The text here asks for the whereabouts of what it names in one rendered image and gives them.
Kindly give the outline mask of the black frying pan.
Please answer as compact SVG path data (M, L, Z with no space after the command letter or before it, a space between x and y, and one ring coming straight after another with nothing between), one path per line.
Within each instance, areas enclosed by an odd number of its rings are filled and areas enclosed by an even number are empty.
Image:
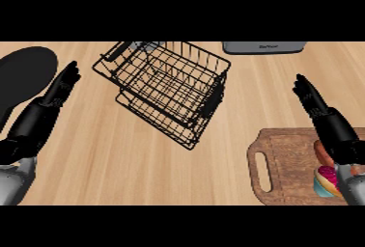
M58 71L58 55L43 46L29 46L0 59L0 132L15 107L47 87Z

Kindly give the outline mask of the colourful frosted cupcake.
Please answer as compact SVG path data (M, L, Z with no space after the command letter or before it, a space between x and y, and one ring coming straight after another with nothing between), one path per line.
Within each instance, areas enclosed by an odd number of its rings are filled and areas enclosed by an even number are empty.
M319 197L341 197L337 173L331 166L319 166L313 171L313 191Z

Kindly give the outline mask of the brown wooden cutting board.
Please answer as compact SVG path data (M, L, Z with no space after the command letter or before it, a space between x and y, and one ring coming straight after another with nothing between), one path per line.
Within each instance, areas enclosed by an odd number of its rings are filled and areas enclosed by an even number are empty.
M254 194L267 206L344 206L338 197L322 198L313 191L313 171L319 162L313 151L318 140L312 127L263 128L247 150ZM270 190L260 185L256 153L264 156Z

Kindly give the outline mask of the orange sweet potato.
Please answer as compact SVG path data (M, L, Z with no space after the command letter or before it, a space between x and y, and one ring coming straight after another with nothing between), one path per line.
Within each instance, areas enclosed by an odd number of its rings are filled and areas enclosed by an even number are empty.
M316 140L313 142L313 151L315 151L315 155L316 155L319 163L324 166L332 167L334 166L334 160L332 160L329 154L326 153L325 148L324 148L319 140ZM350 173L353 175L365 175L365 165L353 165L350 167Z

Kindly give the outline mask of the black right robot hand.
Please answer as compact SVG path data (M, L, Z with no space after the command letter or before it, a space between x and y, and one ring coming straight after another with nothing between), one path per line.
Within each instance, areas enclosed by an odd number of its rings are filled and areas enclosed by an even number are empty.
M292 91L312 119L325 152L340 164L365 165L365 140L360 140L341 112L325 103L312 83L297 74Z

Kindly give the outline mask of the grey appliance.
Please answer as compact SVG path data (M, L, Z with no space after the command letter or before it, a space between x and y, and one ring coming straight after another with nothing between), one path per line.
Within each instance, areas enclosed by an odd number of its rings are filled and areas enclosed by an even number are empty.
M288 54L301 52L304 45L304 41L224 41L223 52L239 55Z

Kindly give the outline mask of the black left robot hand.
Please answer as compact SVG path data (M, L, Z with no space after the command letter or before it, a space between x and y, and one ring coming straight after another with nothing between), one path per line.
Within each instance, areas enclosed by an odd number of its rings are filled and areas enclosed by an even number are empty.
M60 71L46 94L31 100L0 141L0 165L10 165L37 155L49 140L62 105L80 80L77 62Z

